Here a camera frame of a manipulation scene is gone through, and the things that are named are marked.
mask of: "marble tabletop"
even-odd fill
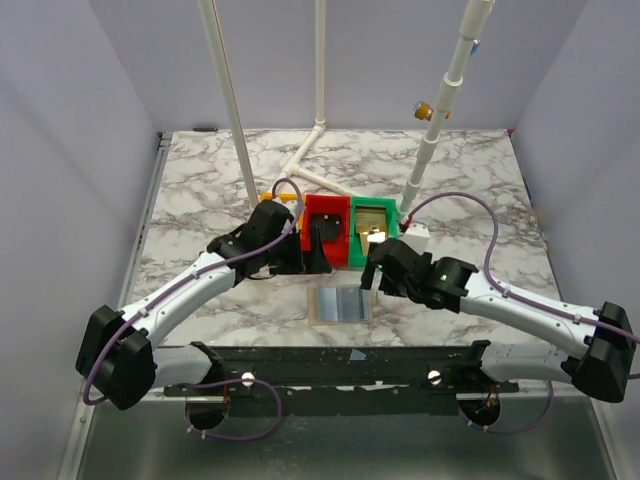
[[[269,188],[308,130],[247,131],[259,191]],[[411,172],[421,132],[327,131],[303,160],[315,173],[365,196],[399,200]],[[329,193],[296,178],[303,193]],[[492,205],[500,219],[494,274],[533,292],[558,298],[545,244],[527,198],[506,131],[443,132],[427,166],[418,199],[465,191]],[[229,132],[177,132],[155,202],[134,298],[139,299],[185,269],[209,241],[250,214],[249,201]],[[465,199],[441,199],[416,217],[431,231],[434,258],[453,256],[481,265],[492,224],[481,207]],[[310,326],[310,284],[359,283],[360,272],[280,276],[246,280],[196,311],[166,344],[193,340],[211,345],[399,346],[466,345],[537,341],[491,320],[430,311],[406,299],[380,295],[368,324]]]

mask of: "gray wall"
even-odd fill
[[[590,0],[513,137],[564,297],[640,332],[640,3]],[[634,370],[640,369],[636,355]],[[635,455],[640,383],[615,412]]]
[[[89,0],[157,130],[226,127],[197,2]],[[248,127],[308,127],[313,0],[218,0]],[[328,1],[330,128],[421,129],[466,0]],[[497,2],[449,128],[515,126],[586,0]]]
[[[86,0],[0,2],[0,476],[55,478],[157,137]]]

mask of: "cable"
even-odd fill
[[[525,433],[540,426],[540,424],[542,424],[542,422],[544,422],[547,417],[549,417],[551,411],[553,410],[553,406],[556,402],[556,395],[553,391],[553,384],[551,382],[547,382],[547,385],[549,386],[549,401],[547,402],[547,407],[544,409],[544,412],[542,412],[542,415],[540,415],[537,420],[531,422],[530,424],[521,428],[517,428],[515,430],[498,430],[494,428],[482,427],[469,420],[469,417],[465,415],[461,408],[458,408],[458,412],[468,426],[483,433],[490,433],[492,435],[517,435],[519,433]]]
[[[580,323],[585,323],[587,325],[591,325],[594,327],[599,327],[599,328],[603,328],[605,330],[609,330],[613,333],[617,333],[618,335],[621,335],[623,337],[625,337],[628,340],[631,340],[632,342],[634,342],[635,344],[640,344],[640,337],[634,335],[633,333],[629,333],[621,328],[615,327],[613,325],[609,325],[608,323],[605,322],[600,322],[598,320],[592,320],[590,318],[578,318],[576,319],[575,315],[569,313],[569,312],[565,312],[563,310],[559,310],[557,308],[553,308],[550,307],[548,305],[544,305],[542,303],[536,302],[535,300],[532,300],[530,298],[524,297],[522,295],[519,295],[517,293],[514,293],[512,291],[506,291],[505,288],[500,285],[497,280],[495,278],[493,278],[493,275],[491,274],[491,269],[490,269],[490,263],[491,263],[491,255],[493,254],[493,249],[496,246],[496,243],[498,241],[498,217],[495,213],[495,211],[489,206],[489,204],[487,202],[485,202],[484,200],[482,200],[479,197],[476,197],[475,195],[471,194],[471,193],[466,193],[466,192],[445,192],[445,193],[438,193],[432,197],[427,198],[426,200],[424,200],[423,202],[419,203],[418,206],[416,208],[414,208],[413,210],[411,210],[411,212],[409,212],[408,215],[408,222],[410,223],[413,220],[413,216],[416,214],[416,212],[418,210],[420,210],[422,207],[430,204],[431,202],[433,202],[434,200],[438,200],[439,198],[444,198],[444,197],[464,197],[464,198],[468,198],[469,200],[473,200],[474,202],[480,204],[491,216],[491,220],[493,221],[493,235],[491,236],[491,242],[489,242],[489,248],[487,248],[487,253],[485,254],[484,257],[484,264],[482,267],[482,272],[485,276],[485,278],[487,279],[487,281],[491,284],[491,286],[493,288],[495,288],[498,292],[500,292],[501,294],[509,297],[509,298],[513,298],[514,300],[517,300],[520,303],[524,303],[525,305],[529,305],[530,307],[533,308],[537,308],[538,310],[542,310],[543,312],[547,312],[550,313],[552,315],[558,315],[559,317],[565,318],[567,320],[571,320],[572,322],[575,322],[576,320]],[[630,379],[636,379],[636,378],[640,378],[640,373],[634,373],[632,375],[629,375]]]
[[[212,438],[217,438],[219,440],[230,440],[232,442],[250,442],[252,440],[260,440],[261,438],[267,437],[271,435],[273,432],[275,432],[278,429],[278,427],[280,427],[280,425],[282,424],[282,399],[280,398],[280,395],[278,395],[278,391],[273,385],[263,380],[259,380],[257,378],[251,379],[251,380],[234,378],[232,380],[223,380],[221,382],[205,383],[200,385],[186,385],[186,386],[190,388],[216,388],[216,387],[222,387],[226,385],[233,385],[236,383],[244,383],[244,382],[252,382],[252,383],[257,383],[259,385],[263,385],[267,387],[271,393],[273,393],[273,397],[276,399],[276,418],[273,421],[273,423],[269,426],[269,428],[267,428],[265,431],[260,433],[256,433],[253,435],[241,435],[241,436],[225,435],[222,433],[215,433],[207,430],[198,430],[191,424],[191,418],[189,416],[189,411],[187,410],[185,411],[185,419],[189,424],[187,433],[190,433],[192,431],[199,433],[202,436],[203,440],[204,440],[204,437],[212,437]]]
[[[274,246],[276,246],[282,240],[284,240],[285,237],[287,235],[289,235],[293,231],[295,226],[298,224],[298,219],[300,218],[300,215],[302,214],[302,211],[304,210],[304,201],[302,199],[302,193],[300,192],[300,189],[295,184],[295,182],[293,180],[291,180],[290,178],[280,178],[273,184],[272,194],[273,194],[274,197],[276,195],[276,188],[282,182],[286,182],[286,183],[290,184],[293,187],[293,189],[296,192],[296,196],[298,197],[298,205],[296,206],[296,212],[295,212],[293,221],[291,221],[289,223],[289,225],[282,231],[282,233],[280,234],[280,236],[278,238],[272,240],[271,242],[267,243],[266,245],[264,245],[264,246],[262,246],[260,248],[257,248],[257,249],[255,249],[255,250],[253,250],[251,252],[247,252],[245,254],[238,255],[237,257],[228,258],[228,259],[223,260],[221,262],[217,262],[217,263],[214,263],[212,265],[208,265],[206,267],[201,268],[200,270],[197,270],[195,274],[191,274],[191,275],[189,275],[187,277],[184,277],[182,280],[176,282],[170,288],[168,288],[167,290],[162,292],[160,295],[158,295],[156,298],[151,300],[144,307],[146,309],[146,311],[150,312],[151,310],[153,310],[155,307],[158,306],[158,304],[160,302],[162,302],[164,299],[166,299],[173,292],[175,292],[176,290],[182,288],[183,286],[185,286],[187,283],[191,282],[192,280],[196,280],[196,277],[200,277],[200,275],[208,273],[211,270],[215,270],[215,269],[220,268],[220,267],[232,265],[232,264],[234,264],[236,262],[239,262],[241,260],[246,260],[248,258],[255,257],[256,255],[260,255],[260,254],[266,252],[267,250],[273,248]],[[129,329],[129,327],[131,327],[135,322],[137,322],[141,318],[142,318],[142,314],[140,312],[135,313],[129,320],[127,320],[125,323],[122,324],[122,326],[116,331],[116,333],[113,334],[113,336],[107,341],[107,343],[105,344],[103,349],[100,351],[100,354],[98,355],[98,357],[96,358],[95,362],[93,363],[93,367],[91,367],[91,371],[89,372],[89,375],[87,375],[87,381],[86,381],[86,383],[84,385],[84,390],[82,391],[82,400],[84,401],[84,403],[86,405],[90,405],[90,406],[91,405],[98,405],[98,404],[100,404],[100,403],[102,403],[102,402],[104,402],[106,400],[106,397],[99,397],[99,398],[95,398],[95,399],[92,399],[92,398],[89,397],[89,395],[91,393],[91,387],[93,386],[93,382],[96,379],[96,375],[98,374],[98,370],[100,370],[100,366],[102,365],[102,362],[104,362],[104,359],[109,354],[109,351],[111,350],[111,348],[113,348],[113,346],[116,344],[116,342],[120,339],[120,336],[123,333],[125,333]]]

